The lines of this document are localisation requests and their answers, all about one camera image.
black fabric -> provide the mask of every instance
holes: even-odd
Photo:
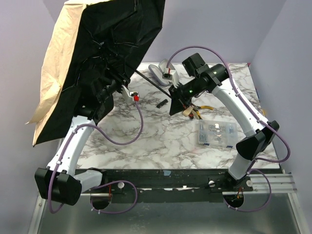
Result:
[[[66,136],[80,95],[84,93],[79,86],[79,75],[85,66],[90,68],[91,64],[105,76],[109,64],[120,74],[131,77],[134,71],[125,64],[137,68],[141,63],[162,28],[164,5],[165,0],[112,0],[88,6],[83,11],[63,90],[37,144]],[[102,65],[96,59],[99,56]]]

umbrella canopy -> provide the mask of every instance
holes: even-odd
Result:
[[[102,77],[104,85],[111,83],[108,65],[131,77],[162,28],[164,5],[165,0],[65,2],[41,70],[40,103],[28,122],[36,123],[33,145],[66,136],[86,92],[79,80],[84,70],[92,82]],[[113,107],[112,98],[106,102],[98,119]]]

bolt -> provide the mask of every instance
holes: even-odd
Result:
[[[213,188],[215,186],[215,182],[213,180],[210,180],[208,185],[209,187]]]
[[[123,187],[125,187],[125,184],[123,182],[119,182],[118,183],[118,188],[122,189]]]
[[[253,182],[251,180],[247,180],[246,184],[248,187],[252,187],[253,186]]]

marble tabletop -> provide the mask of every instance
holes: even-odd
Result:
[[[192,79],[181,64],[174,64],[174,66],[179,73],[181,83]],[[141,64],[138,70],[152,78],[148,64]],[[241,91],[260,110],[260,103],[247,64],[230,64],[230,70]],[[140,94],[139,105],[144,117],[142,135],[130,145],[117,146],[106,140],[98,131],[94,131],[83,148],[78,160],[78,168],[224,169],[233,163],[237,154],[235,149],[199,145],[198,120],[190,120],[182,114],[170,116],[171,100],[139,75],[132,76],[129,90],[138,91]],[[156,108],[156,105],[166,98],[169,102],[160,109]],[[134,104],[126,105],[121,94],[116,93],[114,101],[113,111],[98,126],[113,140],[128,142],[137,135],[141,125],[138,111]],[[237,123],[222,102],[212,94],[204,93],[199,98],[194,98],[193,103],[215,108],[213,111],[201,110],[203,119]],[[244,138],[244,134],[238,123],[237,126],[240,140]],[[276,159],[272,144],[260,155]],[[258,161],[254,167],[279,168],[279,165]]]

wall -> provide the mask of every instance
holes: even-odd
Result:
[[[34,125],[24,125],[39,102],[40,69],[54,22],[41,0],[0,7],[0,233],[25,234],[37,199],[34,173],[56,144],[32,147]]]
[[[283,164],[291,171],[298,198],[312,231],[311,103],[312,1],[287,0],[251,64],[261,106],[276,119],[292,155]],[[274,141],[279,158],[284,145]]]
[[[43,0],[54,20],[63,0]],[[163,29],[144,62],[159,62],[188,45],[205,45],[227,61],[250,62],[285,0],[167,0]],[[217,58],[201,52],[207,62]],[[178,55],[182,61],[191,52]]]

